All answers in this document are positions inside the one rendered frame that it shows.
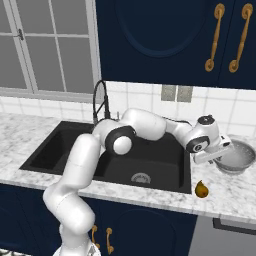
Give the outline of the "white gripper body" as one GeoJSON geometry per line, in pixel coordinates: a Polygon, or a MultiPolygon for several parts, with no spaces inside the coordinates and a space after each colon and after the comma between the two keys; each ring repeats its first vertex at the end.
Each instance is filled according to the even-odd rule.
{"type": "Polygon", "coordinates": [[[230,150],[231,150],[231,144],[228,143],[227,145],[222,145],[215,152],[202,151],[202,152],[196,153],[193,156],[193,160],[196,164],[202,164],[204,162],[208,162],[213,159],[219,158],[219,157],[227,154],[230,150]]]}

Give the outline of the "silver metal colander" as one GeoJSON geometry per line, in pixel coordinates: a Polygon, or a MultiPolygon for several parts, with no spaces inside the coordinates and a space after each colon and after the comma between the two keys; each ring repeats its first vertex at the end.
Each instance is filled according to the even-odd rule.
{"type": "Polygon", "coordinates": [[[230,135],[234,149],[214,160],[217,168],[229,175],[240,175],[256,162],[256,150],[235,135],[230,135]]]}

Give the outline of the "brown yellow pear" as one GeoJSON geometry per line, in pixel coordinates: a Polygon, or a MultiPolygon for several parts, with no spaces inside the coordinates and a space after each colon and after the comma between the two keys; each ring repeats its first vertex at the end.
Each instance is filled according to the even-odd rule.
{"type": "Polygon", "coordinates": [[[199,198],[205,198],[208,196],[209,194],[209,190],[208,188],[203,184],[202,181],[199,181],[195,187],[195,194],[199,197],[199,198]]]}

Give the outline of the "black kitchen sink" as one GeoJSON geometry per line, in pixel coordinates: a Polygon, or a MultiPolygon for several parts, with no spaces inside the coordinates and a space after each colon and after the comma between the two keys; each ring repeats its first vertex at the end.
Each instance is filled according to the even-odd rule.
{"type": "MultiPolygon", "coordinates": [[[[89,133],[89,123],[62,121],[23,163],[23,170],[61,175],[76,138],[89,133]]],[[[124,156],[105,152],[99,159],[94,178],[98,181],[160,189],[189,194],[191,192],[190,155],[173,135],[158,141],[137,137],[124,156]],[[150,183],[132,182],[135,173],[146,173],[150,183]]]]}

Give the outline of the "grey sink drain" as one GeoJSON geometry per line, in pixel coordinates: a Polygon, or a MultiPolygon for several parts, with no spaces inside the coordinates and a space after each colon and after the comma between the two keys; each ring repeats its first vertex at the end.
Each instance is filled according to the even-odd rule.
{"type": "Polygon", "coordinates": [[[132,182],[137,182],[137,183],[150,183],[151,182],[151,177],[146,174],[146,173],[135,173],[131,177],[132,182]]]}

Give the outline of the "black sink faucet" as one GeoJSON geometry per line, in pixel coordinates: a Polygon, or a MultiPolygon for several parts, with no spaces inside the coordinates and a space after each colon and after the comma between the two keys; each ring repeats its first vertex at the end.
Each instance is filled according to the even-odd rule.
{"type": "Polygon", "coordinates": [[[103,119],[111,118],[106,82],[102,79],[99,80],[94,87],[92,104],[94,125],[96,125],[99,122],[98,114],[102,108],[104,109],[103,119]],[[102,88],[102,90],[100,91],[100,96],[98,97],[97,92],[100,87],[102,88]]]}

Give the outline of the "navy upper cupboard door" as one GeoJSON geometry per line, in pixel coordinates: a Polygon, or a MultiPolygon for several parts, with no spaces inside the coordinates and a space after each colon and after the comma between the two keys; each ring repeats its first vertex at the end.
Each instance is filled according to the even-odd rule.
{"type": "Polygon", "coordinates": [[[102,78],[107,81],[215,86],[235,0],[96,0],[102,78]],[[210,58],[225,6],[214,69],[210,58]]]}
{"type": "Polygon", "coordinates": [[[235,0],[219,75],[219,87],[256,90],[256,0],[235,0]],[[238,45],[245,25],[241,11],[246,3],[253,5],[253,13],[239,68],[235,73],[231,73],[229,63],[237,56],[238,45]]]}

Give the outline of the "navy cupboard door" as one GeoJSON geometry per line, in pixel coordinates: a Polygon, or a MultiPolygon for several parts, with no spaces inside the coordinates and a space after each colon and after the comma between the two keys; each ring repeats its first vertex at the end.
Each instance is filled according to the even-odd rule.
{"type": "Polygon", "coordinates": [[[256,0],[235,0],[219,75],[219,87],[256,90],[256,0]],[[237,56],[238,45],[245,25],[241,11],[246,3],[253,5],[253,13],[239,68],[235,73],[231,73],[229,63],[237,56]]]}
{"type": "Polygon", "coordinates": [[[0,183],[0,248],[52,256],[61,245],[59,226],[43,202],[43,190],[0,183]]]}
{"type": "Polygon", "coordinates": [[[102,256],[188,256],[197,216],[84,197],[95,213],[102,256]],[[108,255],[106,229],[112,229],[108,255]]]}
{"type": "Polygon", "coordinates": [[[96,0],[102,78],[107,81],[215,86],[235,0],[96,0]],[[214,69],[210,58],[225,6],[214,69]]]}

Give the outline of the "grey dishwasher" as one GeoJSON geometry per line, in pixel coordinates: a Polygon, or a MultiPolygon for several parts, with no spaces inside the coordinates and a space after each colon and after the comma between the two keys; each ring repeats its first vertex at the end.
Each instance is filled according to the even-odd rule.
{"type": "MultiPolygon", "coordinates": [[[[255,235],[215,229],[212,219],[197,218],[188,256],[256,256],[255,235]]],[[[256,224],[220,220],[224,225],[256,230],[256,224]]]]}

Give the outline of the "navy lower cupboard door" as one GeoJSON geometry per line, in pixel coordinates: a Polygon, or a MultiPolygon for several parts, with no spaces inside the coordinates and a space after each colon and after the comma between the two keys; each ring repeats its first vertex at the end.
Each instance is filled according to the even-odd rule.
{"type": "Polygon", "coordinates": [[[0,248],[52,256],[61,245],[59,226],[43,202],[43,190],[0,183],[0,248]]]}
{"type": "Polygon", "coordinates": [[[188,256],[197,216],[84,197],[95,213],[102,256],[188,256]],[[106,229],[112,229],[108,255],[106,229]]]}

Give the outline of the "white framed window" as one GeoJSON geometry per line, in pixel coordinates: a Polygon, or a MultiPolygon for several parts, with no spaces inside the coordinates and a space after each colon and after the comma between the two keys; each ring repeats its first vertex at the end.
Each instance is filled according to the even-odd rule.
{"type": "Polygon", "coordinates": [[[93,0],[0,0],[1,96],[90,102],[99,79],[93,0]]]}

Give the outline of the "grey window latch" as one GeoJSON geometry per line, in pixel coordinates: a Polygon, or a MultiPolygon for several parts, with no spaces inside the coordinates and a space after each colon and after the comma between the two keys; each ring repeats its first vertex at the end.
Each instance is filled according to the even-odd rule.
{"type": "Polygon", "coordinates": [[[22,29],[18,29],[18,34],[13,36],[13,37],[17,37],[19,38],[21,41],[24,40],[24,36],[23,36],[23,32],[22,32],[22,29]]]}

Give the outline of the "grey wall outlet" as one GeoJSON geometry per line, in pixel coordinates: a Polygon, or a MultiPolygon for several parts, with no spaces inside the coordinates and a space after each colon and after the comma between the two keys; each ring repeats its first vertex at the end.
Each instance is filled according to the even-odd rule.
{"type": "Polygon", "coordinates": [[[162,101],[174,101],[176,96],[175,85],[163,85],[161,89],[161,100],[162,101]]]}
{"type": "Polygon", "coordinates": [[[192,86],[179,86],[177,92],[177,101],[190,103],[192,99],[192,86]]]}

